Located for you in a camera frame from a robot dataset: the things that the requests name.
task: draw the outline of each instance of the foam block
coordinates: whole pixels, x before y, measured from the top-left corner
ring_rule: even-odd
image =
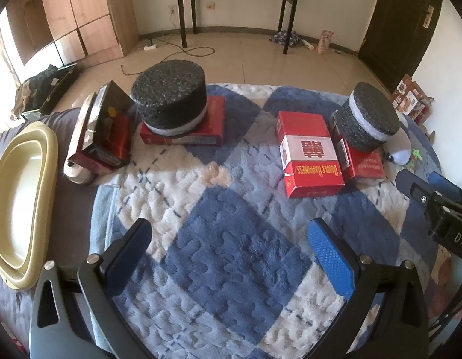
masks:
[[[154,133],[183,135],[194,130],[206,113],[204,70],[190,61],[158,63],[136,78],[131,98]]]
[[[372,152],[397,133],[399,118],[382,92],[359,82],[337,112],[337,125],[352,147]]]

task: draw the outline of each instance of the cardboard box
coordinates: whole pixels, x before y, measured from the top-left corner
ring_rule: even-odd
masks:
[[[106,175],[129,163],[130,119],[126,115],[133,100],[114,82],[102,86],[90,104],[81,148],[69,161]]]
[[[281,111],[276,133],[289,198],[332,196],[340,191],[344,180],[321,115]]]
[[[339,131],[336,114],[337,111],[331,115],[329,126],[344,181],[362,186],[375,186],[385,180],[386,173],[379,151],[375,150],[371,153],[363,153],[350,146]]]
[[[219,95],[207,98],[207,113],[201,125],[193,133],[178,138],[167,138],[151,132],[146,124],[141,125],[141,139],[146,144],[199,144],[222,146],[224,134],[224,102]]]
[[[426,107],[430,107],[432,100],[425,95],[421,87],[412,81],[412,78],[407,74],[404,75],[390,96],[394,109],[409,116],[412,120],[416,120]]]

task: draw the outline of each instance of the tile floor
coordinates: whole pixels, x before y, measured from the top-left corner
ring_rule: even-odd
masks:
[[[238,33],[202,33],[187,36],[188,47],[210,46],[216,49],[213,55],[192,57],[184,53],[170,59],[186,59],[200,64],[207,83],[249,83],[253,85],[290,85],[333,93],[350,94],[356,83],[366,81],[388,92],[356,57],[329,50],[319,55],[305,47],[289,49],[283,55],[282,46],[269,42],[269,36]],[[168,42],[181,44],[178,35],[164,37]],[[109,80],[114,80],[129,92],[137,77],[121,72],[123,65],[127,73],[140,72],[158,63],[167,55],[179,51],[176,47],[156,42],[157,49],[136,49],[126,57],[86,69],[72,85],[55,110],[62,111],[81,106],[86,96],[97,91]],[[208,50],[197,50],[206,54]]]

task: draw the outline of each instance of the plastic tray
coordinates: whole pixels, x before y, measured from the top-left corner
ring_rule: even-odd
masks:
[[[0,158],[0,275],[12,289],[33,286],[45,261],[57,156],[56,135],[35,122]]]

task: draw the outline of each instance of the white stripe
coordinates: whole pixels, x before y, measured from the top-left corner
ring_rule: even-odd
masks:
[[[151,127],[150,125],[146,124],[146,127],[149,128],[149,130],[153,133],[155,133],[156,135],[161,135],[161,136],[176,136],[176,135],[181,135],[183,133],[186,133],[186,132],[189,132],[190,130],[192,130],[194,127],[196,127],[196,125],[198,125],[204,118],[205,114],[206,114],[206,110],[207,110],[207,107],[204,107],[204,109],[201,111],[201,113],[194,119],[194,120],[191,120],[189,123],[181,126],[181,127],[177,127],[177,128],[173,128],[171,130],[161,130],[159,128],[155,128],[155,127]]]
[[[389,140],[392,135],[387,135],[385,133],[380,132],[379,130],[375,129],[363,116],[360,109],[357,107],[354,99],[354,90],[351,92],[349,96],[349,107],[351,108],[352,115],[354,116],[355,120],[359,123],[359,125],[374,139],[379,140],[380,142],[386,142]]]

